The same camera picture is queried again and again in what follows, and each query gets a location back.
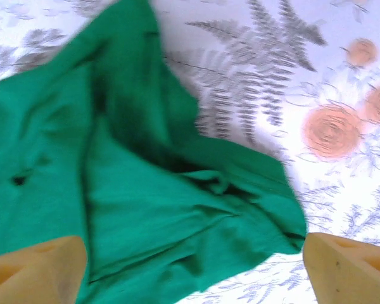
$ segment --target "bedsheet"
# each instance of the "bedsheet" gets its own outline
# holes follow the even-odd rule
[[[110,3],[0,0],[0,80],[49,60]],[[380,0],[152,4],[200,132],[280,159],[310,232],[380,246]],[[316,300],[301,255],[275,255],[179,303]]]

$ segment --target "green fabric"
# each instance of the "green fabric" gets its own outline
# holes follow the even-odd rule
[[[281,164],[198,135],[145,0],[101,14],[50,63],[0,83],[0,254],[79,235],[78,303],[175,303],[301,250]]]

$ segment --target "floral bedsheet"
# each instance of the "floral bedsheet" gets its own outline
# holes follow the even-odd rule
[[[49,60],[111,1],[0,0],[0,80]],[[152,4],[200,132],[281,160],[310,232],[380,245],[380,0]],[[301,255],[276,255],[186,303],[316,300]]]

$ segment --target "green garment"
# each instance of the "green garment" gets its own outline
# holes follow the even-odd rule
[[[78,303],[175,303],[303,245],[282,165],[198,135],[145,0],[120,1],[50,63],[0,83],[0,254],[66,235]]]

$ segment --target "bed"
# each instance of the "bed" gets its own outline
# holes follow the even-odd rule
[[[380,0],[312,2],[152,4],[200,132],[282,161],[310,232],[380,246]],[[50,60],[110,3],[0,0],[0,80]],[[275,255],[179,303],[316,299],[302,256]]]

